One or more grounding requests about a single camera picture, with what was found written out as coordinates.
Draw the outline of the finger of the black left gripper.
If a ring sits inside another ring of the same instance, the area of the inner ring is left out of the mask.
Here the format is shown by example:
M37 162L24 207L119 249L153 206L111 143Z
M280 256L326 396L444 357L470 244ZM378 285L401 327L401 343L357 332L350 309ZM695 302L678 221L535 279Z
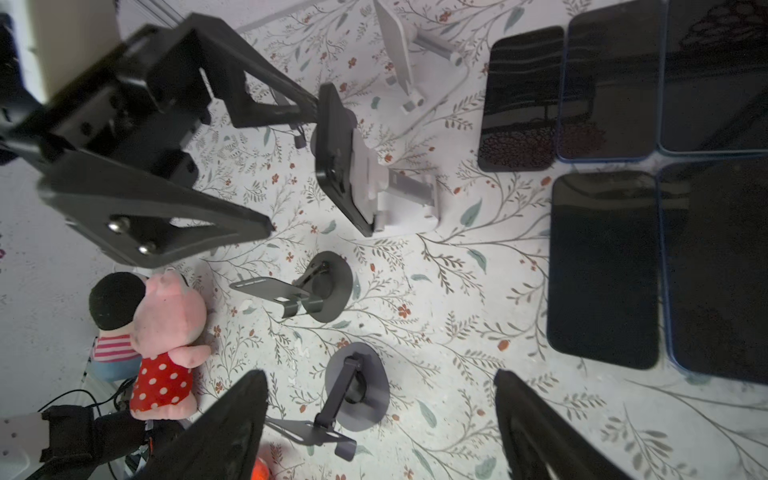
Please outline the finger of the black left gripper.
M159 268L273 232L259 212L89 152L67 153L37 192L72 230L127 266Z
M192 14L175 28L190 34L214 97L224 102L231 123L238 129L271 125L314 123L317 98L275 68L225 21ZM290 100L288 105L255 101L246 77L265 84Z

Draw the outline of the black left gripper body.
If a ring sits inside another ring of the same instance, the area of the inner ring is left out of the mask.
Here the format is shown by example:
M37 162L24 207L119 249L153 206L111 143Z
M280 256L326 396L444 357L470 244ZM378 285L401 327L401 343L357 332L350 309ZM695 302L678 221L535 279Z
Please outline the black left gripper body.
M22 82L13 30L1 29L1 162L46 173L71 152L107 158L181 186L199 170L184 148L210 121L196 40L145 26L48 103Z

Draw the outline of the blue-edged black phone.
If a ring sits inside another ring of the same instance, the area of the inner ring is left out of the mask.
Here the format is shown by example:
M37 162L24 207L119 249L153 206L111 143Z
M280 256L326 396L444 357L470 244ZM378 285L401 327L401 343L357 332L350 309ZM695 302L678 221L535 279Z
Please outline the blue-edged black phone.
M633 162L655 149L665 3L628 1L575 16L567 30L556 155Z

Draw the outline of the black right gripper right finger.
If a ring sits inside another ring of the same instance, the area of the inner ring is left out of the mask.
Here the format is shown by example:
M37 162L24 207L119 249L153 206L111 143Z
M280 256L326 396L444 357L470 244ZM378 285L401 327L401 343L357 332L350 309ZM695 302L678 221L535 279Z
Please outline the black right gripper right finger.
M519 376L499 370L495 408L512 479L626 479Z

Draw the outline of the black phone reddish screen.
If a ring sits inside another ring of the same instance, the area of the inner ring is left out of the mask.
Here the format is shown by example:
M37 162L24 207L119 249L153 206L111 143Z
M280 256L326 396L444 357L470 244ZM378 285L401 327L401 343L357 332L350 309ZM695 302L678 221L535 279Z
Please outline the black phone reddish screen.
M555 351L636 370L657 363L657 237L651 175L571 173L555 181L546 324Z

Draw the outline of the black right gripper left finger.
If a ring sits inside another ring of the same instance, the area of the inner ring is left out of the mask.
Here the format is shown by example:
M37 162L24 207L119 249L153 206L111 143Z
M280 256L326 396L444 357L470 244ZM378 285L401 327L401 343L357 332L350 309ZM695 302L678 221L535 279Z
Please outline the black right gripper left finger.
M135 477L249 479L264 428L267 389L263 371L246 373Z

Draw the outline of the teal-edged black phone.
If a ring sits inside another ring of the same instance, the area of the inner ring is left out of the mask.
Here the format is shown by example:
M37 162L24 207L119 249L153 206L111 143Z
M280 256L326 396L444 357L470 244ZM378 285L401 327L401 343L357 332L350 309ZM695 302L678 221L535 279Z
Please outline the teal-edged black phone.
M767 4L667 6L659 148L671 155L767 150Z

